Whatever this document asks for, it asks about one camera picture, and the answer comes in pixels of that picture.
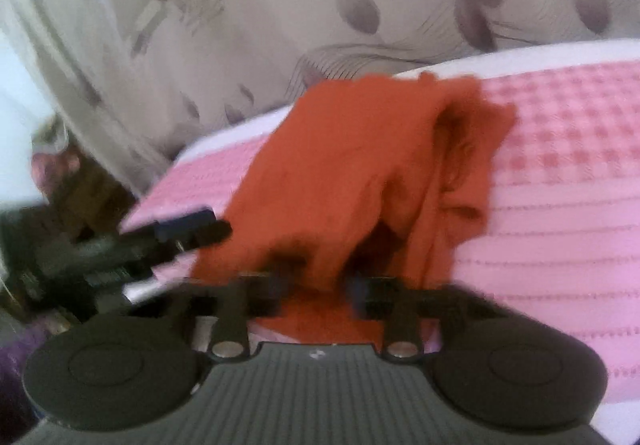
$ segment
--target purple object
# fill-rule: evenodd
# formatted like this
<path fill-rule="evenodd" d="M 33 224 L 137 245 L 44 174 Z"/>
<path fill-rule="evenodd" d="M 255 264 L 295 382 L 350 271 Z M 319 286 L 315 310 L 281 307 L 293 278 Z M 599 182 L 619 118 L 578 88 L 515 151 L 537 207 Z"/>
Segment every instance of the purple object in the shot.
<path fill-rule="evenodd" d="M 0 445 L 8 445 L 36 424 L 37 418 L 22 388 L 22 371 L 30 354 L 49 336 L 41 323 L 0 348 Z"/>

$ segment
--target curtain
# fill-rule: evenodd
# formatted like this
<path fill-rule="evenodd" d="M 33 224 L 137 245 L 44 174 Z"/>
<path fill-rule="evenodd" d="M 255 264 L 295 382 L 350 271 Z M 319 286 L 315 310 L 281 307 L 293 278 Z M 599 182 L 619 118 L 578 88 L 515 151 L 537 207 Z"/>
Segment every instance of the curtain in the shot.
<path fill-rule="evenodd" d="M 134 192 L 200 136 L 324 78 L 640 34 L 640 0 L 0 0 L 85 151 Z"/>

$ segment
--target pink checkered fabric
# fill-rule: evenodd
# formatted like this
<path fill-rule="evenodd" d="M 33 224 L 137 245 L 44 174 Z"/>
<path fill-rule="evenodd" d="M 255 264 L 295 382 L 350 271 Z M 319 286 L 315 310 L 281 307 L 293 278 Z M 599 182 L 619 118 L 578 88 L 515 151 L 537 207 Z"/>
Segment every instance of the pink checkered fabric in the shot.
<path fill-rule="evenodd" d="M 514 102 L 519 121 L 494 158 L 488 233 L 458 248 L 454 278 L 590 345 L 607 364 L 609 401 L 640 397 L 640 62 L 504 76 L 483 88 Z M 177 165 L 126 227 L 201 206 L 221 214 L 266 139 Z M 158 275 L 184 277 L 192 263 Z"/>

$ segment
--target round black disc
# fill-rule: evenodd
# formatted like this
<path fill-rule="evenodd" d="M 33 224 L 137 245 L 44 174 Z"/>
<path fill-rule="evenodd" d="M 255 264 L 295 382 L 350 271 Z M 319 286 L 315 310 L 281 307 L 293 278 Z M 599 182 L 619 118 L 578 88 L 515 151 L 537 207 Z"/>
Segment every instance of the round black disc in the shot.
<path fill-rule="evenodd" d="M 97 316 L 33 353 L 23 375 L 37 409 L 108 431 L 152 421 L 189 398 L 197 354 L 158 319 Z"/>
<path fill-rule="evenodd" d="M 437 354 L 433 374 L 463 412 L 521 431 L 588 421 L 607 385 L 591 348 L 524 317 L 473 324 Z"/>

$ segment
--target orange fabric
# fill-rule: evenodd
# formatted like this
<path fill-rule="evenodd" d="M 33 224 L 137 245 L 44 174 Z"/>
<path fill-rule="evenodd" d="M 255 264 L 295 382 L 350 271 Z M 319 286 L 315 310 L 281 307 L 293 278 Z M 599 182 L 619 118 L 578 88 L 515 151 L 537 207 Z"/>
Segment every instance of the orange fabric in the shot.
<path fill-rule="evenodd" d="M 344 299 L 346 265 L 411 287 L 446 281 L 452 248 L 484 231 L 491 158 L 514 118 L 472 77 L 324 82 L 255 157 L 225 211 L 233 235 L 200 252 L 193 276 L 297 261 L 284 316 L 262 325 L 303 342 L 378 341 Z"/>

